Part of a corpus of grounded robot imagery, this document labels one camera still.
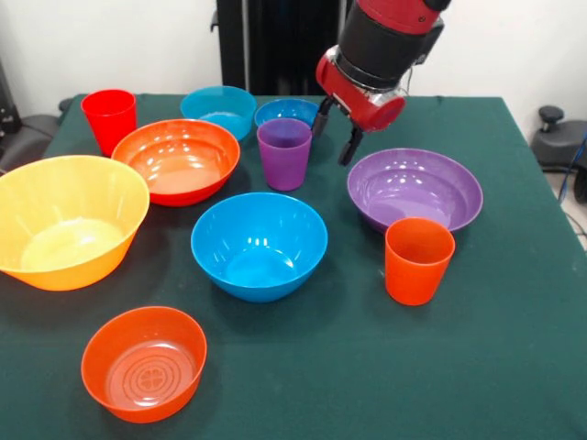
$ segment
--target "cup rim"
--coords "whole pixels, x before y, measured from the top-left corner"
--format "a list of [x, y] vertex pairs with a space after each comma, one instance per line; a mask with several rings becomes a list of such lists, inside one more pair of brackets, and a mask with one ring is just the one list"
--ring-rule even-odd
[[[85, 108], [87, 106], [87, 100], [88, 100], [88, 98], [96, 97], [98, 94], [110, 94], [112, 92], [123, 93], [123, 94], [126, 94], [128, 96], [131, 96], [132, 97], [132, 103], [128, 107], [124, 108], [123, 110], [121, 110], [119, 112], [116, 112], [116, 113], [109, 114], [109, 115], [103, 115], [101, 113], [91, 112], [91, 111], [88, 111]], [[84, 113], [86, 113], [87, 115], [100, 116], [100, 117], [111, 117], [111, 116], [119, 116], [119, 115], [122, 115], [123, 113], [127, 112], [129, 109], [131, 109], [135, 105], [137, 105], [137, 97], [135, 96], [135, 94], [129, 92], [128, 90], [123, 90], [123, 89], [104, 89], [104, 90], [98, 90], [96, 92], [87, 94], [82, 99], [82, 103], [81, 103], [82, 111]]]
[[[306, 134], [306, 138], [304, 139], [304, 141], [300, 142], [298, 145], [296, 145], [294, 147], [280, 148], [280, 147], [275, 147], [274, 145], [261, 139], [261, 135], [262, 135], [261, 130], [267, 129], [267, 127], [269, 125], [278, 125], [278, 124], [282, 124], [284, 122], [285, 123], [294, 123], [295, 125], [301, 127]], [[285, 149], [287, 149], [287, 150], [302, 149], [302, 148], [305, 148], [308, 143], [312, 143], [312, 140], [313, 140], [312, 128], [310, 128], [307, 123], [300, 121], [299, 119], [294, 119], [292, 117], [278, 117], [276, 119], [272, 119], [270, 121], [267, 121], [264, 124], [261, 124], [261, 126], [259, 128], [257, 128], [257, 140], [259, 141], [259, 143], [262, 142], [262, 144], [265, 148], [274, 149], [274, 150], [278, 150], [278, 151], [282, 151]]]
[[[417, 221], [420, 223], [422, 223], [422, 222], [428, 223], [429, 225], [432, 225], [432, 226], [436, 227], [437, 229], [441, 230], [442, 233], [445, 235], [445, 237], [449, 238], [449, 243], [450, 243], [449, 254], [446, 257], [439, 259], [437, 261], [433, 261], [431, 263], [418, 263], [417, 261], [412, 261], [411, 259], [402, 257], [400, 254], [398, 254], [389, 243], [390, 235], [392, 233], [393, 227], [397, 226], [400, 223], [413, 222], [413, 221]], [[455, 237], [450, 233], [449, 229], [447, 227], [445, 227], [444, 225], [441, 225], [440, 223], [435, 222], [434, 220], [430, 220], [430, 219], [424, 218], [424, 217], [404, 217], [404, 218], [401, 218], [401, 219], [393, 222], [385, 231], [385, 248], [387, 250], [389, 250], [390, 252], [392, 252], [401, 261], [409, 263], [413, 266], [418, 266], [418, 267], [422, 267], [422, 268], [430, 268], [430, 267], [437, 266], [438, 264], [443, 264], [443, 263], [450, 261], [450, 259], [452, 259], [453, 255], [455, 253], [455, 250], [457, 249], [457, 243], [455, 241]]]

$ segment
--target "bowl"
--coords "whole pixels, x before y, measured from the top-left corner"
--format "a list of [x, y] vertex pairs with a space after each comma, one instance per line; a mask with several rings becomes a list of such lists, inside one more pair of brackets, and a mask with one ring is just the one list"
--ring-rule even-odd
[[173, 119], [132, 132], [112, 159], [143, 176], [155, 204], [187, 206], [222, 188], [238, 165], [240, 146], [221, 126]]
[[279, 117], [288, 117], [304, 122], [309, 127], [314, 124], [318, 104], [304, 99], [276, 99], [263, 105], [255, 114], [257, 127]]
[[183, 117], [217, 124], [238, 140], [250, 132], [256, 108], [252, 94], [226, 85], [196, 90], [185, 96], [180, 106]]
[[222, 290], [251, 303], [299, 288], [327, 250], [322, 217], [293, 197], [250, 192], [212, 206], [197, 221], [192, 251]]
[[405, 217], [423, 217], [456, 231], [483, 206], [475, 176], [457, 161], [432, 151], [386, 149], [361, 159], [347, 181], [352, 202], [384, 233]]
[[149, 209], [123, 163], [61, 156], [0, 177], [0, 270], [46, 291], [93, 284], [120, 264]]
[[88, 393], [127, 422], [177, 413], [194, 396], [206, 358], [204, 331], [170, 307], [122, 313], [100, 328], [82, 357]]

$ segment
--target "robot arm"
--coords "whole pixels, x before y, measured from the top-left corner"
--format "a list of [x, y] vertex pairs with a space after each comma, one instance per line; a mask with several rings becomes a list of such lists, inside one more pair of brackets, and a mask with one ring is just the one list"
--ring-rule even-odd
[[337, 106], [353, 124], [340, 155], [350, 163], [363, 132], [381, 131], [400, 115], [405, 99], [399, 82], [432, 50], [444, 24], [440, 12], [450, 0], [356, 0], [338, 45], [318, 63], [316, 78], [327, 93], [313, 126], [320, 136], [328, 112]]

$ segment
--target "plastic cup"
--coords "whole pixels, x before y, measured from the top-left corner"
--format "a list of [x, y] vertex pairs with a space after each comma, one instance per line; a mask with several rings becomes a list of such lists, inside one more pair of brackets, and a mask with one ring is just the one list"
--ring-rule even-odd
[[124, 90], [102, 90], [88, 94], [82, 100], [95, 140], [105, 156], [126, 135], [137, 129], [137, 98]]
[[432, 300], [455, 252], [450, 231], [432, 220], [407, 217], [385, 233], [385, 287], [403, 305]]
[[296, 119], [273, 119], [260, 126], [257, 139], [267, 184], [277, 191], [302, 186], [312, 145], [310, 127]]

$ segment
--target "light blue bowl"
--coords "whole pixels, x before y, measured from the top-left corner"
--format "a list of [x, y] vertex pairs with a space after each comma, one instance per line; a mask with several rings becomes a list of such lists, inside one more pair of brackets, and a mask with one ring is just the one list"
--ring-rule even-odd
[[318, 104], [303, 99], [276, 99], [263, 105], [255, 114], [255, 124], [262, 126], [278, 117], [289, 117], [312, 127], [318, 113]]
[[196, 90], [185, 96], [180, 106], [183, 117], [217, 124], [238, 140], [250, 132], [256, 108], [252, 94], [227, 85]]
[[289, 295], [327, 250], [322, 217], [287, 195], [250, 192], [215, 204], [197, 221], [192, 252], [222, 290], [251, 303]]

